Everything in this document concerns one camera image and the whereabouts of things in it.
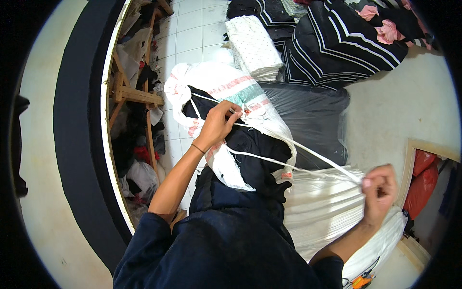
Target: white tile floor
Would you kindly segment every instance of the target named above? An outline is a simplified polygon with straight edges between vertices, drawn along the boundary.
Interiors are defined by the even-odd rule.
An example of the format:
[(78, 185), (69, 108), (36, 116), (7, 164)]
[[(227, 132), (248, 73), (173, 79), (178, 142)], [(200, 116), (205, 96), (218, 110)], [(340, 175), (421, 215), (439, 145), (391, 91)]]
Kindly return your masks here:
[[(221, 48), (225, 43), (225, 21), (227, 0), (173, 0), (174, 14), (160, 23), (160, 33), (155, 36), (159, 57), (160, 80), (165, 82), (172, 68), (182, 62), (219, 61), (234, 66), (230, 50)], [(165, 99), (162, 116), (165, 124), (165, 155), (160, 156), (160, 164), (165, 174), (191, 146), (193, 138), (173, 119), (172, 106)], [(195, 190), (195, 181), (206, 162), (202, 158), (186, 189), (180, 208), (188, 210)]]

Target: person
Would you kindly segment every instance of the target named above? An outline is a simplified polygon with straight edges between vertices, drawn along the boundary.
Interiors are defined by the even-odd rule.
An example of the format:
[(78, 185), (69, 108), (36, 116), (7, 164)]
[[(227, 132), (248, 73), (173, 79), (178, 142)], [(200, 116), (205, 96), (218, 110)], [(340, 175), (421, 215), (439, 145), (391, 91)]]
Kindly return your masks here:
[(257, 193), (224, 186), (207, 167), (197, 178), (190, 215), (170, 230), (202, 156), (241, 115), (225, 100), (209, 111), (141, 217), (114, 272), (114, 288), (342, 288), (343, 264), (378, 231), (396, 197), (391, 165), (366, 174), (363, 219), (308, 264)]

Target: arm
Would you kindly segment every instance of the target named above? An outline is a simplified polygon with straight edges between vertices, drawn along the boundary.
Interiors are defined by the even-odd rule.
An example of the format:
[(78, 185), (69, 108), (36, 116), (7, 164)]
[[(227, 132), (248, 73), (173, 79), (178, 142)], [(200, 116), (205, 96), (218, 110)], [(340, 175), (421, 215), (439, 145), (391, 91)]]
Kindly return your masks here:
[(202, 156), (212, 145), (228, 135), (241, 116), (241, 108), (226, 100), (209, 111), (200, 135), (193, 141), (195, 146), (188, 149), (160, 185), (152, 197), (148, 212), (159, 215), (169, 223), (172, 221)]
[(316, 253), (310, 265), (329, 256), (338, 256), (346, 263), (379, 230), (398, 192), (392, 165), (379, 166), (368, 173), (363, 179), (362, 191), (366, 197), (363, 219)]

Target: hand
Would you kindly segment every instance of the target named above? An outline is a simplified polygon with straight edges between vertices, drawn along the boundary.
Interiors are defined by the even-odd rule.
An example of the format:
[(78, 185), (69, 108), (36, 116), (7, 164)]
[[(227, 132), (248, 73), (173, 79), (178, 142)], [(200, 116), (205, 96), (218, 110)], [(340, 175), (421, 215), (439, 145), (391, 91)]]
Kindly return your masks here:
[(214, 144), (224, 140), (241, 116), (242, 109), (237, 104), (223, 100), (208, 112), (201, 133), (193, 144), (203, 152), (208, 151)]
[(396, 199), (398, 188), (393, 166), (378, 166), (363, 179), (362, 191), (366, 195), (362, 222), (376, 230)]

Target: white rope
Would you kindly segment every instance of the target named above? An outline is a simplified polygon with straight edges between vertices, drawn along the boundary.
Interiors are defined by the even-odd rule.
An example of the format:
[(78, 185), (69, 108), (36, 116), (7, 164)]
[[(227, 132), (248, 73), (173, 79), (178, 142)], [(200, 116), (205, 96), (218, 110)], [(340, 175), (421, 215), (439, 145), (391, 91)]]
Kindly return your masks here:
[[(216, 103), (220, 103), (219, 101), (215, 100), (215, 99), (211, 99), (211, 98), (208, 98), (208, 97), (204, 97), (202, 95), (199, 95), (197, 93), (191, 93), (192, 95), (195, 95), (197, 97), (200, 97), (200, 98), (204, 98), (204, 99), (208, 99), (208, 100), (211, 100), (211, 101), (214, 101)], [(199, 118), (200, 115), (199, 115), (199, 112), (197, 110), (197, 107), (194, 103), (194, 101), (191, 99), (191, 103), (194, 107), (194, 110), (196, 111), (197, 113), (197, 116)], [(234, 123), (235, 125), (240, 125), (240, 126), (245, 126), (245, 127), (252, 127), (250, 125), (247, 125), (247, 124), (241, 124), (241, 123)], [(299, 171), (299, 172), (306, 172), (310, 175), (313, 175), (313, 176), (318, 176), (318, 177), (323, 177), (323, 178), (336, 178), (336, 179), (339, 179), (339, 180), (343, 180), (343, 181), (348, 181), (348, 182), (351, 182), (353, 181), (355, 184), (357, 185), (361, 185), (361, 179), (358, 178), (357, 176), (355, 176), (354, 174), (350, 173), (349, 171), (345, 170), (343, 167), (339, 166), (338, 164), (334, 163), (333, 161), (329, 160), (328, 158), (318, 154), (317, 152), (305, 147), (304, 145), (302, 144), (299, 144), (298, 142), (288, 138), (288, 137), (285, 137), (283, 135), (278, 135), (278, 137), (280, 137), (282, 140), (285, 140), (285, 141), (288, 141), (288, 142), (291, 142), (292, 144), (296, 145), (297, 147), (307, 151), (308, 153), (312, 154), (313, 156), (319, 158), (320, 160), (328, 163), (329, 165), (331, 165), (332, 167), (334, 167), (335, 169), (337, 169), (338, 171), (340, 171), (341, 173), (345, 174), (347, 177), (349, 178), (342, 178), (342, 177), (339, 177), (339, 176), (335, 176), (335, 175), (329, 175), (329, 174), (325, 174), (325, 173), (320, 173), (320, 172), (313, 172), (313, 171), (309, 171), (309, 170), (305, 170), (305, 169), (299, 169), (295, 166), (291, 166), (289, 164), (286, 164), (286, 163), (283, 163), (283, 162), (280, 162), (280, 161), (277, 161), (277, 160), (274, 160), (274, 159), (269, 159), (269, 158), (265, 158), (265, 157), (261, 157), (261, 156), (258, 156), (258, 155), (255, 155), (255, 154), (251, 154), (251, 153), (245, 153), (245, 152), (237, 152), (231, 148), (229, 148), (227, 145), (224, 145), (225, 148), (232, 152), (233, 154), (243, 154), (243, 155), (248, 155), (248, 156), (253, 156), (253, 157), (256, 157), (256, 158), (259, 158), (259, 159), (262, 159), (262, 160), (267, 160), (269, 162), (272, 162), (272, 163), (275, 163), (275, 164), (278, 164), (278, 165), (282, 165), (282, 166), (288, 166), (296, 171)]]

